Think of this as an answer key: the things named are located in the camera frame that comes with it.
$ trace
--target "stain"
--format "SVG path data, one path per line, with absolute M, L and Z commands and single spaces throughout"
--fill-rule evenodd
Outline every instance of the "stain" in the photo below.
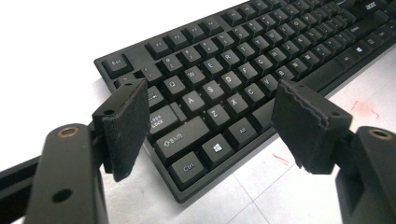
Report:
M 379 114 L 375 112 L 375 109 L 371 104 L 362 103 L 360 101 L 355 101 L 350 112 L 356 116 L 375 117 L 376 119 L 380 118 Z

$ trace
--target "shift key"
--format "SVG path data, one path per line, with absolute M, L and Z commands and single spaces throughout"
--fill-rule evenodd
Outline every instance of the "shift key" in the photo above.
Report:
M 187 154 L 190 149 L 204 142 L 210 130 L 201 117 L 196 117 L 160 138 L 154 148 L 165 166 Z

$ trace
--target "black keyboard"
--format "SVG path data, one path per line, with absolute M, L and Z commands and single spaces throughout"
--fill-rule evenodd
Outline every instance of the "black keyboard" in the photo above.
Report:
M 281 78 L 329 93 L 395 44 L 395 1 L 252 0 L 95 60 L 148 81 L 145 149 L 180 203 L 276 132 Z

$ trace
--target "table surface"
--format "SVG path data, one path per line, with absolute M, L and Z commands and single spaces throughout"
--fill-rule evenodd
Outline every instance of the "table surface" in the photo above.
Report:
M 0 3 L 0 171 L 38 156 L 51 130 L 92 120 L 110 95 L 94 59 L 240 3 Z M 354 116 L 352 131 L 372 125 L 396 132 L 396 48 L 380 58 L 329 96 Z M 141 150 L 127 179 L 115 183 L 104 175 L 110 223 L 341 223 L 338 169 L 310 175 L 295 165 L 279 138 L 272 140 L 183 204 Z

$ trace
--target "ctrl key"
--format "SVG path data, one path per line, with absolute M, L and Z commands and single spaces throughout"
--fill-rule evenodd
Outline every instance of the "ctrl key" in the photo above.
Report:
M 178 189 L 184 190 L 204 176 L 206 168 L 195 153 L 190 152 L 169 167 L 169 174 L 176 182 Z

